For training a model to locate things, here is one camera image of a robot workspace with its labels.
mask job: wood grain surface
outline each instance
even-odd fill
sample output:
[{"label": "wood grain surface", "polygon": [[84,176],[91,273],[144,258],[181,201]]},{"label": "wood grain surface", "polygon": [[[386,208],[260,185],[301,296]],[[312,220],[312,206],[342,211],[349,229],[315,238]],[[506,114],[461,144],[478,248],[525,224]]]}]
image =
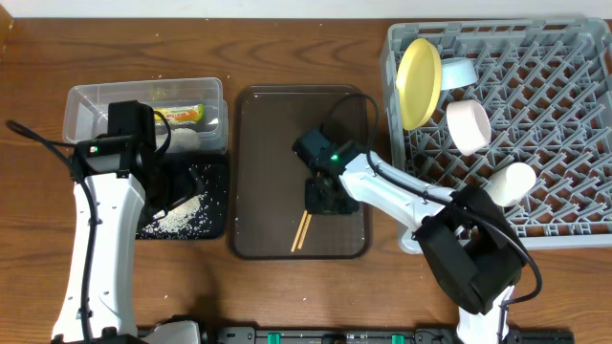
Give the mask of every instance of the wood grain surface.
[{"label": "wood grain surface", "polygon": [[[403,21],[19,19],[0,66],[0,119],[59,140],[73,86],[199,76],[223,81],[230,120],[236,96],[253,84],[350,84],[382,103],[379,54],[388,27]],[[388,157],[386,128],[376,150]],[[48,342],[73,250],[72,183],[55,157],[4,125],[0,176],[0,342]],[[373,228],[369,252],[342,262],[245,262],[225,239],[138,241],[137,322],[189,312],[211,325],[455,326],[457,308],[424,258],[398,248],[395,221],[374,210]],[[510,322],[569,329],[581,344],[612,341],[612,249],[534,257],[544,290],[512,306]],[[534,286],[527,269],[523,276],[516,294]]]}]

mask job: brown tray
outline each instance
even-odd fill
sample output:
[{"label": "brown tray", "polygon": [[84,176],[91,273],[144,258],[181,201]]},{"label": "brown tray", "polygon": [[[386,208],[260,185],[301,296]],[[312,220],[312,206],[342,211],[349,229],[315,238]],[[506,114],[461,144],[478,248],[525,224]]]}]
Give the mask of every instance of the brown tray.
[{"label": "brown tray", "polygon": [[[370,243],[366,207],[352,215],[313,215],[302,249],[291,252],[311,177],[295,156],[294,141],[317,127],[352,86],[252,86],[236,104],[233,158],[237,166],[229,247],[244,259],[353,259]],[[366,141],[362,99],[340,106],[326,124],[338,143]]]}]

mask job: clear plastic bin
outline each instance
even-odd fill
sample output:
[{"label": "clear plastic bin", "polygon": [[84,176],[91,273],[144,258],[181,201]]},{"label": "clear plastic bin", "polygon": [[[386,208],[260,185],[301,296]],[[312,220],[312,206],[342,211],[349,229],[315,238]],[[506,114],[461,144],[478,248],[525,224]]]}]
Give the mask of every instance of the clear plastic bin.
[{"label": "clear plastic bin", "polygon": [[68,93],[63,139],[76,143],[105,134],[108,104],[137,100],[153,108],[204,104],[204,116],[187,127],[198,133],[201,150],[224,153],[228,142],[228,110],[221,80],[216,77],[130,81],[73,87]]}]

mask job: white cup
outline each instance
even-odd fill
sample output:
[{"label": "white cup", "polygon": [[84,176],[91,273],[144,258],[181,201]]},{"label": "white cup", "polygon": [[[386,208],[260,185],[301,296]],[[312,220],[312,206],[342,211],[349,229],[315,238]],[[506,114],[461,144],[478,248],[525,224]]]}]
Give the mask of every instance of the white cup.
[{"label": "white cup", "polygon": [[453,142],[468,156],[491,142],[487,112],[476,100],[462,100],[447,106],[447,124]]},{"label": "white cup", "polygon": [[536,184],[534,169],[524,162],[514,162],[489,178],[485,191],[500,206],[518,204]]},{"label": "white cup", "polygon": [[471,85],[478,74],[469,58],[454,57],[442,60],[442,91]]}]

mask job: white wall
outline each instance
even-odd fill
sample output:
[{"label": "white wall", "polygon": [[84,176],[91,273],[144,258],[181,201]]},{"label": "white wall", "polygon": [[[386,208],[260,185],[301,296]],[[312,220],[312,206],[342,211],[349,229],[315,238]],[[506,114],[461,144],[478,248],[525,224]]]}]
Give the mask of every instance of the white wall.
[{"label": "white wall", "polygon": [[13,17],[612,18],[612,0],[0,0]]}]

